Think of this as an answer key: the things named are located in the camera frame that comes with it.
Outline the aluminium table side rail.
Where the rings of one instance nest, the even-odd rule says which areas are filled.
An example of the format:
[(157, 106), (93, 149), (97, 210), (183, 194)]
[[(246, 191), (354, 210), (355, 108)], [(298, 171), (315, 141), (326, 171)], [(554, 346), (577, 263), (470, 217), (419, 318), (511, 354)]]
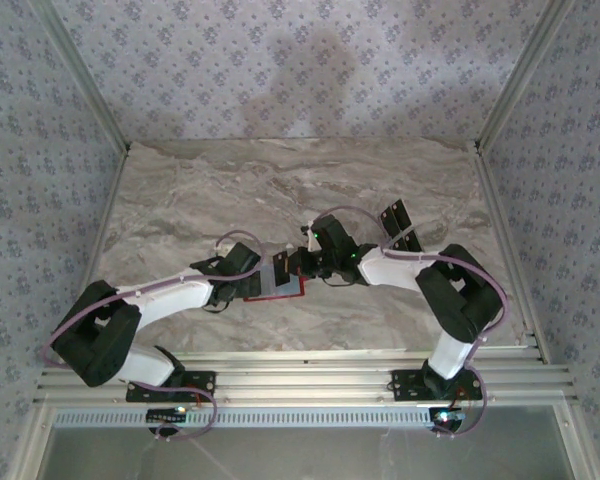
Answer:
[(78, 289), (78, 295), (81, 295), (86, 287), (93, 280), (94, 275), (97, 273), (99, 259), (103, 251), (103, 245), (105, 241), (105, 234), (107, 232), (109, 220), (111, 217), (111, 212), (113, 210), (113, 206), (116, 200), (117, 191), (119, 189), (122, 172), (125, 167), (126, 160), (128, 158), (129, 149), (126, 149), (122, 152), (119, 157), (118, 165), (115, 170), (115, 174), (109, 188), (108, 195), (106, 197), (106, 202), (104, 205), (103, 213), (100, 217), (98, 229), (96, 232), (96, 236), (94, 242), (92, 243), (92, 248), (89, 254), (89, 259), (86, 265), (86, 270), (81, 280), (80, 287)]
[(533, 304), (530, 288), (516, 249), (506, 211), (497, 189), (495, 177), (481, 152), (480, 144), (475, 141), (470, 141), (468, 145), (475, 154), (476, 173), (495, 229), (495, 236), (504, 259), (507, 276), (511, 286), (510, 295), (515, 304), (514, 310), (519, 314), (526, 330), (535, 340), (536, 348), (539, 351), (538, 358), (544, 364), (551, 364), (551, 354)]

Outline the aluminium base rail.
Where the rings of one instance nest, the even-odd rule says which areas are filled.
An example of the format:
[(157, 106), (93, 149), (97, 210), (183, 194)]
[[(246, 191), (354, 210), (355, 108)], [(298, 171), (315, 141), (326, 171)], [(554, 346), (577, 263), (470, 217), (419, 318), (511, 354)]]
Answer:
[[(217, 374), (215, 397), (238, 406), (378, 406), (392, 401), (390, 373), (418, 369), (425, 353), (399, 349), (213, 352), (184, 355), (191, 370)], [(536, 347), (485, 347), (473, 365), (498, 406), (577, 398), (565, 365), (547, 364)]]

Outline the grey metal panel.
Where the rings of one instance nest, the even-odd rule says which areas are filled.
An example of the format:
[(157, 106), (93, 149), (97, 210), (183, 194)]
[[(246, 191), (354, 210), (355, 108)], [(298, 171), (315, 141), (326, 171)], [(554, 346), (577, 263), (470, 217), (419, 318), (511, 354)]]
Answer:
[(575, 480), (549, 407), (492, 407), (454, 439), (401, 428), (56, 427), (38, 480)]

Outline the red card holder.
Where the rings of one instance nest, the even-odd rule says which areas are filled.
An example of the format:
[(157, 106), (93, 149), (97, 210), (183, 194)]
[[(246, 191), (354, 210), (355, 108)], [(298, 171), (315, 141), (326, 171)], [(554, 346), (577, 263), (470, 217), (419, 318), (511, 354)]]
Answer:
[(262, 287), (258, 298), (245, 302), (273, 301), (305, 295), (304, 279), (290, 274), (290, 282), (276, 287), (274, 284), (273, 257), (270, 263), (263, 264), (258, 271), (261, 273)]

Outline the aluminium frame post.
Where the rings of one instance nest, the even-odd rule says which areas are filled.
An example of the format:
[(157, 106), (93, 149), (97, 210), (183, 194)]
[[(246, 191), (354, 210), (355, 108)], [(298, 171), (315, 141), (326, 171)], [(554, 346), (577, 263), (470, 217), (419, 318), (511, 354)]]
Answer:
[(480, 155), (486, 154), (493, 147), (574, 4), (575, 0), (547, 0), (502, 92), (476, 138), (476, 150)]

